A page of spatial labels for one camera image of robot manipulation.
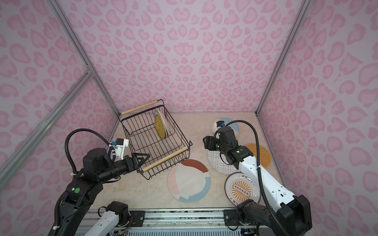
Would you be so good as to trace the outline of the white green-rimmed plate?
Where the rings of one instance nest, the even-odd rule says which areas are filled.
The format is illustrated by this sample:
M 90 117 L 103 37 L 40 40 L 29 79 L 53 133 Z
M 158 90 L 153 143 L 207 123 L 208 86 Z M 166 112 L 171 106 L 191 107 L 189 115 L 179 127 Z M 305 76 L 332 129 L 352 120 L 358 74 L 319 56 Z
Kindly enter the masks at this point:
M 156 110 L 156 113 L 158 113 L 161 118 L 162 118 L 162 121 L 163 121 L 163 124 L 165 126 L 165 132 L 166 132 L 166 138 L 169 136 L 169 126 L 168 126 L 168 122 L 163 114 L 163 112 L 161 112 L 159 109 Z

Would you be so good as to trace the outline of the orange sunburst plate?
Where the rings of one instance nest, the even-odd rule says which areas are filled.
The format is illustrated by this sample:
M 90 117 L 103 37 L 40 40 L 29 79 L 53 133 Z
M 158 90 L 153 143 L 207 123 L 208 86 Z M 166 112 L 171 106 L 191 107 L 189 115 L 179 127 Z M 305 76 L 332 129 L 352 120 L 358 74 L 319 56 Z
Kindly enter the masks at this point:
M 224 184 L 224 190 L 229 201 L 238 206 L 246 200 L 261 201 L 259 187 L 246 175 L 236 172 L 228 176 Z

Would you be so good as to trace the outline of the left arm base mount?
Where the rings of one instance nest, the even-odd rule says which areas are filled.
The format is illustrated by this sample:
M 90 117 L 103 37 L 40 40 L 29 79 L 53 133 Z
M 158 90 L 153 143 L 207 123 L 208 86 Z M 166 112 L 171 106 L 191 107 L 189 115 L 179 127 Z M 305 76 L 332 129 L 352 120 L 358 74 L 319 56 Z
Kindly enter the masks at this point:
M 107 225 L 115 227 L 142 227 L 146 211 L 143 210 L 124 210 L 120 212 L 106 211 L 102 219 Z

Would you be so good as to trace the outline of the large pink blue plate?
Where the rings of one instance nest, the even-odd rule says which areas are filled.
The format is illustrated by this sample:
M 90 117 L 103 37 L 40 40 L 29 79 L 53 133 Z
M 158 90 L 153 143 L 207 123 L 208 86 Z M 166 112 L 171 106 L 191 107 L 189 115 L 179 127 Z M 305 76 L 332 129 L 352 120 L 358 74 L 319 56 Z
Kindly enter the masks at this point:
M 172 167 L 167 177 L 167 185 L 172 196 L 178 201 L 197 202 L 210 189 L 210 172 L 201 162 L 186 159 Z

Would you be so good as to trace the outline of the black wire dish rack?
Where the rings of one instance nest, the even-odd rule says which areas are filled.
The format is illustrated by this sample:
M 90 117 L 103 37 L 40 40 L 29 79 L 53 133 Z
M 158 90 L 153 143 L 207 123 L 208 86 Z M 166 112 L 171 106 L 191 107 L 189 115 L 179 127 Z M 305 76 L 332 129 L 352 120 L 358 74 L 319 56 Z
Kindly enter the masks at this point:
M 169 126 L 169 136 L 163 140 L 155 128 L 157 109 L 163 112 Z M 149 180 L 189 159 L 193 144 L 185 137 L 162 99 L 123 111 L 119 117 L 122 129 L 130 142 L 131 152 L 151 155 L 142 166 L 143 172 L 139 172 L 145 179 Z

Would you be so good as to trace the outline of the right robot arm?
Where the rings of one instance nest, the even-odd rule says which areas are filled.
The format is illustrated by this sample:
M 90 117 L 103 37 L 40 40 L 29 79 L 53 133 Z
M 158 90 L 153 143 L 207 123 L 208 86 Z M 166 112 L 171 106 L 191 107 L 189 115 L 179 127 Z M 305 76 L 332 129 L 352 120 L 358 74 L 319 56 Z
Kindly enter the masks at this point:
M 280 184 L 260 163 L 260 151 L 239 145 L 229 126 L 203 138 L 205 149 L 219 151 L 228 164 L 258 184 L 263 204 L 245 200 L 237 206 L 240 218 L 270 228 L 276 236 L 303 236 L 313 227 L 311 205 Z

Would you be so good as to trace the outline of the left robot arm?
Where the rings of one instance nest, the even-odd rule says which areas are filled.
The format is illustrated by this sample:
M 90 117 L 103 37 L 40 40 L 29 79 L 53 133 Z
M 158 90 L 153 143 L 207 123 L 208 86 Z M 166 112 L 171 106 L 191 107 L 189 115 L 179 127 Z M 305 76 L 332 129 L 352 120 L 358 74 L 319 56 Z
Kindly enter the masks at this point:
M 83 168 L 68 184 L 54 208 L 54 224 L 48 235 L 74 236 L 105 183 L 137 171 L 151 157 L 132 153 L 123 160 L 112 161 L 105 148 L 95 148 L 83 157 Z

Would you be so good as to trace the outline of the orange woven plate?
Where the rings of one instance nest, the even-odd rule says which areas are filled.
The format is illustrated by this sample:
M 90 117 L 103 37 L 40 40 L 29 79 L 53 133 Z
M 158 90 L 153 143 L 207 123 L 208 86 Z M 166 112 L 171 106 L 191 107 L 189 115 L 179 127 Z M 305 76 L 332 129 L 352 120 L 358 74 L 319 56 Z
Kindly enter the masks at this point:
M 257 157 L 257 145 L 254 143 L 247 144 L 246 147 Z M 272 157 L 270 152 L 264 146 L 259 146 L 260 151 L 260 164 L 267 168 L 272 163 Z

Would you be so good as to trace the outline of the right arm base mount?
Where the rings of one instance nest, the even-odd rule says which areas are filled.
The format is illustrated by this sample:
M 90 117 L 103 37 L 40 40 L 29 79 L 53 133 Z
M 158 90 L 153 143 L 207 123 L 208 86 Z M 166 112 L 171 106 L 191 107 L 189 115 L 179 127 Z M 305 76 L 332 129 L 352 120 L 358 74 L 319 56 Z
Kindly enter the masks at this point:
M 241 214 L 236 208 L 223 210 L 223 219 L 225 226 L 228 228 L 238 228 L 242 225 Z

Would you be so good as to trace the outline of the yellow striped plate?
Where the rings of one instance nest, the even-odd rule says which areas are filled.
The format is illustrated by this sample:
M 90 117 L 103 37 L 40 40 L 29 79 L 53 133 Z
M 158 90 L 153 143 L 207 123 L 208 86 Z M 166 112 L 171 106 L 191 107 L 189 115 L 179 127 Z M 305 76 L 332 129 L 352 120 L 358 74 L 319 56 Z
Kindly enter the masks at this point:
M 161 116 L 156 113 L 155 114 L 155 128 L 157 131 L 158 136 L 163 140 L 166 138 L 165 126 L 163 124 Z

